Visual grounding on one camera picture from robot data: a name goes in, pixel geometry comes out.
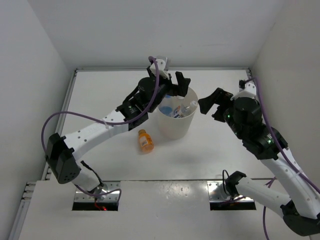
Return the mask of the clear bottle white label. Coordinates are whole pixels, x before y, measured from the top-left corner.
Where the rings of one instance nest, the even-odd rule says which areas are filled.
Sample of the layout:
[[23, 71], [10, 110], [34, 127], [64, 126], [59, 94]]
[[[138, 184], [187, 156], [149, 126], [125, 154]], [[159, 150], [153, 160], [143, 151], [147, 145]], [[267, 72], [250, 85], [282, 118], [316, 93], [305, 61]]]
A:
[[182, 96], [177, 96], [176, 99], [177, 99], [177, 102], [176, 102], [175, 108], [171, 113], [171, 117], [175, 119], [188, 117], [198, 107], [198, 103], [195, 100], [192, 100], [190, 102], [185, 102]]

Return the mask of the clear bottle blue label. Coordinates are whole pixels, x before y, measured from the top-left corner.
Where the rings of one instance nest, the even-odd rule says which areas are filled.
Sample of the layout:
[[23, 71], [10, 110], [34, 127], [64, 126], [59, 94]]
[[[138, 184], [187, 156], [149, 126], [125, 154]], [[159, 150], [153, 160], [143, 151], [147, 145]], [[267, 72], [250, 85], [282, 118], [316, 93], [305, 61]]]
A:
[[158, 106], [158, 108], [161, 113], [163, 113], [168, 117], [171, 117], [173, 114], [174, 106], [175, 106], [175, 98], [173, 96], [166, 95], [163, 98], [160, 105]]

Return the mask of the orange plastic bottle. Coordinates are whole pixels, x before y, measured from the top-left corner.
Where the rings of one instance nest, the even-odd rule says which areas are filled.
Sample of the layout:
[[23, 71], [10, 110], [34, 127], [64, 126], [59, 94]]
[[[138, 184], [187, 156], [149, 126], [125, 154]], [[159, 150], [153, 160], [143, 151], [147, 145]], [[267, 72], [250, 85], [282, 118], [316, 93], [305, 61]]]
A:
[[150, 153], [154, 149], [154, 143], [151, 136], [144, 130], [141, 129], [138, 131], [138, 142], [141, 151], [146, 154]]

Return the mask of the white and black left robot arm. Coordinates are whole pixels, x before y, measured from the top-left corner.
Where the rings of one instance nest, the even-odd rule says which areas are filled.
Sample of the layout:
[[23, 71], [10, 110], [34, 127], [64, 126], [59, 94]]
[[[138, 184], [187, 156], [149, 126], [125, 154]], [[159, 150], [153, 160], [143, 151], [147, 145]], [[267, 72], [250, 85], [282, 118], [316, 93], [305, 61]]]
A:
[[148, 120], [165, 96], [185, 97], [190, 78], [175, 72], [172, 82], [167, 59], [149, 58], [148, 76], [140, 79], [133, 91], [111, 113], [102, 119], [93, 118], [93, 124], [61, 136], [52, 134], [44, 144], [45, 160], [59, 184], [72, 183], [82, 193], [99, 198], [110, 194], [100, 176], [82, 157], [108, 139], [126, 133]]

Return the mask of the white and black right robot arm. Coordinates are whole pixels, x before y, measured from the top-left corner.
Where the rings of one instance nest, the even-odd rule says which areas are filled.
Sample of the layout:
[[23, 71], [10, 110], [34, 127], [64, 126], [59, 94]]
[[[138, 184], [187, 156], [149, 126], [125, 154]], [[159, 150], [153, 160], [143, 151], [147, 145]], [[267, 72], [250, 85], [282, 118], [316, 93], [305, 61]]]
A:
[[248, 197], [276, 213], [299, 236], [320, 232], [320, 190], [305, 175], [281, 133], [268, 120], [261, 87], [256, 78], [239, 81], [232, 94], [217, 88], [198, 101], [200, 112], [207, 114], [216, 106], [213, 119], [226, 123], [245, 149], [266, 166], [285, 193], [254, 182], [245, 173], [223, 174], [216, 188], [219, 204], [228, 205]]

